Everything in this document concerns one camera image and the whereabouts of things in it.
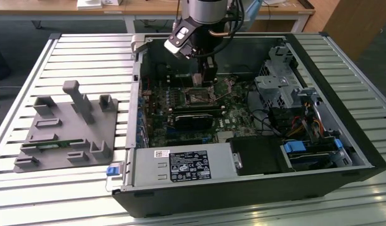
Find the cable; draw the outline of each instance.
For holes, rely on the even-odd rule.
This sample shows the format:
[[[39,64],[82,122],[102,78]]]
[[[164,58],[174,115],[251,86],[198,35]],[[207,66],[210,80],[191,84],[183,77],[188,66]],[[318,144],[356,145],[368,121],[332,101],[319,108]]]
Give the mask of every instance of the cable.
[[[219,53],[219,52],[226,48],[226,46],[231,43],[232,38],[234,38],[234,35],[230,36],[230,38],[227,39],[227,41],[224,41],[224,42],[218,46],[219,48],[215,49],[211,53],[206,53],[206,54],[202,54],[202,55],[192,55],[192,58],[210,57],[210,56],[215,55],[215,54]]]
[[[244,8],[243,8],[243,3],[242,0],[236,0],[239,3],[239,7],[242,9],[242,18],[240,18],[240,23],[238,25],[238,27],[234,28],[231,34],[230,34],[230,38],[227,39],[227,41],[224,41],[219,46],[218,49],[215,49],[212,52],[207,53],[207,54],[202,54],[202,55],[192,55],[192,58],[202,58],[202,57],[210,57],[212,55],[215,55],[216,53],[219,53],[226,47],[227,45],[231,43],[234,35],[236,33],[236,31],[240,29],[243,22],[244,22]]]
[[[152,25],[147,24],[147,23],[144,22],[144,20],[140,20],[140,22],[142,22],[147,27],[152,28]],[[160,33],[160,30],[166,27],[167,23],[168,23],[168,20],[166,21],[166,23],[163,24],[163,26],[160,27],[160,29],[152,28],[156,33]]]
[[[179,6],[180,6],[180,0],[178,0],[178,8],[176,8],[176,20],[178,20],[178,16],[179,16]]]
[[[167,20],[166,23],[163,24],[162,28],[155,30],[156,33],[160,33],[160,30],[167,26],[167,23],[168,23],[168,20]]]
[[[21,88],[23,86],[0,86],[0,89],[4,89],[4,88]]]
[[[271,7],[276,8],[278,6],[270,6],[268,3],[266,3],[266,4],[267,4],[267,9],[268,9],[268,20],[267,20],[267,25],[266,25],[266,32],[267,32],[267,31],[268,31],[270,20],[271,20],[271,11],[270,11],[270,8],[271,8]]]

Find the aluminum slotted table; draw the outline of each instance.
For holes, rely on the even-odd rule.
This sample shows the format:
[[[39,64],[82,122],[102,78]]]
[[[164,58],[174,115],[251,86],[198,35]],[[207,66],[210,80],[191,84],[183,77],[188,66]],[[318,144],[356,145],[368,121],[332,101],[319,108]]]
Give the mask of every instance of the aluminum slotted table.
[[[128,92],[134,59],[131,34],[72,34],[48,40],[0,127],[0,225],[367,225],[386,223],[386,171],[346,185],[322,198],[132,218],[111,197],[107,166],[16,174],[13,161],[27,136],[36,96],[71,101],[62,91],[78,80],[88,99],[111,94],[119,103],[114,162],[126,156]],[[386,98],[330,37],[296,34],[322,74],[338,93],[386,160]],[[304,81],[311,86],[308,76]]]

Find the warning label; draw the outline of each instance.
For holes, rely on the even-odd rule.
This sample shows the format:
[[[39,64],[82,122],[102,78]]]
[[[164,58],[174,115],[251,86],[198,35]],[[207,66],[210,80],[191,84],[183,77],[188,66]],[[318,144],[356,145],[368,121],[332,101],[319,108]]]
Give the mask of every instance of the warning label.
[[[170,153],[171,181],[211,179],[207,151]]]

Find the blue latch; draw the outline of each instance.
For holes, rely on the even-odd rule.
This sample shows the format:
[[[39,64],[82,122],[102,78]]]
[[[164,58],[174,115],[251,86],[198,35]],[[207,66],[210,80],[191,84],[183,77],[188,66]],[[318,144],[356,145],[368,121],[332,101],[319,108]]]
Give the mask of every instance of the blue latch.
[[[343,148],[343,144],[342,144],[342,141],[340,141],[339,139],[335,139],[335,140],[334,140],[334,143],[335,143],[338,149],[342,149],[342,148]]]
[[[306,151],[306,147],[302,141],[288,141],[283,147],[286,149],[286,153]]]
[[[118,176],[119,175],[119,166],[110,166],[107,168],[107,176]]]

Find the metal bracket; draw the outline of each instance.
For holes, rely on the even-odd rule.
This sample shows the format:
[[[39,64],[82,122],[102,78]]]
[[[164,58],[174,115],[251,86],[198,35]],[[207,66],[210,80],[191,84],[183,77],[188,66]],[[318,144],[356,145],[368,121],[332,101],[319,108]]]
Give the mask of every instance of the metal bracket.
[[[132,53],[138,53],[146,49],[146,35],[144,34],[135,34],[131,37],[131,51]]]

